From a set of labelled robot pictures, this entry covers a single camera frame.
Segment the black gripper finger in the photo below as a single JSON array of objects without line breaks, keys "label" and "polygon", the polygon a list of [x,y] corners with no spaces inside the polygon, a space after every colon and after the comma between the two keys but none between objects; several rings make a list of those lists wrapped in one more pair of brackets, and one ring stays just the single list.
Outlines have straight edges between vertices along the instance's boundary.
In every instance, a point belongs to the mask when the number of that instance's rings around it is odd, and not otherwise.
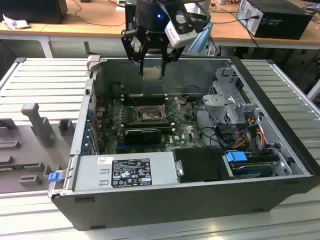
[{"label": "black gripper finger", "polygon": [[[132,46],[134,38],[141,43],[139,51],[135,51]],[[149,49],[149,35],[146,34],[146,29],[136,28],[132,30],[123,30],[121,32],[121,42],[128,59],[139,63],[139,74],[143,76],[144,58]]]},{"label": "black gripper finger", "polygon": [[168,53],[167,47],[161,48],[161,76],[165,76],[166,65],[171,62],[177,62],[181,54],[183,53],[185,47],[174,48],[170,53]]}]

